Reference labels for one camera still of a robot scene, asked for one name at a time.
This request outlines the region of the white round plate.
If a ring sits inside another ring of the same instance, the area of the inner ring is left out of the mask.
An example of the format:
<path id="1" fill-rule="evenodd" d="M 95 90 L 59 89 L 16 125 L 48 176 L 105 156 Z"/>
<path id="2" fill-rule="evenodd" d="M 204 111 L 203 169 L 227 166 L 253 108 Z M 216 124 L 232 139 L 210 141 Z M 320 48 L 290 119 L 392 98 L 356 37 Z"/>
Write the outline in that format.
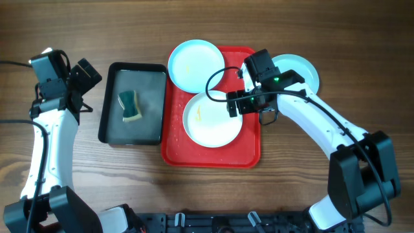
<path id="1" fill-rule="evenodd" d="M 207 148 L 218 148 L 231 143 L 241 132 L 243 117 L 231 117 L 224 102 L 226 94 L 210 91 L 196 94 L 186 104 L 182 114 L 184 130 L 195 143 Z"/>

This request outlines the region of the green yellow sponge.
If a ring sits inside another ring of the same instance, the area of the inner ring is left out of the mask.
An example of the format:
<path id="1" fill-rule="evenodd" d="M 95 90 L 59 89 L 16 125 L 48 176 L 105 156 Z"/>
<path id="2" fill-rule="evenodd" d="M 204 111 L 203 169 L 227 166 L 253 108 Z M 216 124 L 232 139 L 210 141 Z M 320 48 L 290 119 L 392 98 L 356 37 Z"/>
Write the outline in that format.
<path id="1" fill-rule="evenodd" d="M 121 92 L 118 95 L 118 101 L 123 109 L 122 118 L 124 122 L 132 122 L 142 118 L 136 91 Z"/>

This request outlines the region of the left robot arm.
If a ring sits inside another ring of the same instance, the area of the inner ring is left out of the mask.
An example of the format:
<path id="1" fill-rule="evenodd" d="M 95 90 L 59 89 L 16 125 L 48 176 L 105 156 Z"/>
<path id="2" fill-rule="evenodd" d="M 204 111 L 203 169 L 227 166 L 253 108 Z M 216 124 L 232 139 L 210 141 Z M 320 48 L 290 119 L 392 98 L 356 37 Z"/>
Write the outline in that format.
<path id="1" fill-rule="evenodd" d="M 4 209 L 11 232 L 131 232 L 127 206 L 94 212 L 73 190 L 72 155 L 83 94 L 101 81 L 82 59 L 71 67 L 60 51 L 33 57 L 38 83 L 28 124 L 34 127 L 30 173 L 20 200 Z"/>

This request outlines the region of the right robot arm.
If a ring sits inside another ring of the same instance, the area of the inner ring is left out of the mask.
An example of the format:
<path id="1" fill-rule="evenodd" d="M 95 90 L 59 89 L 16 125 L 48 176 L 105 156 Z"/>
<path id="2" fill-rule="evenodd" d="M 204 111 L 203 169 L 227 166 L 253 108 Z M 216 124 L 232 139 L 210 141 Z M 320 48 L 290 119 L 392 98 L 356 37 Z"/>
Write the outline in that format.
<path id="1" fill-rule="evenodd" d="M 238 72 L 243 90 L 229 92 L 230 116 L 273 111 L 294 121 L 329 160 L 328 194 L 308 215 L 318 230 L 366 216 L 401 193 L 392 140 L 382 131 L 368 133 L 342 117 L 317 96 L 313 65 L 293 54 L 270 57 L 263 49 L 246 57 Z"/>

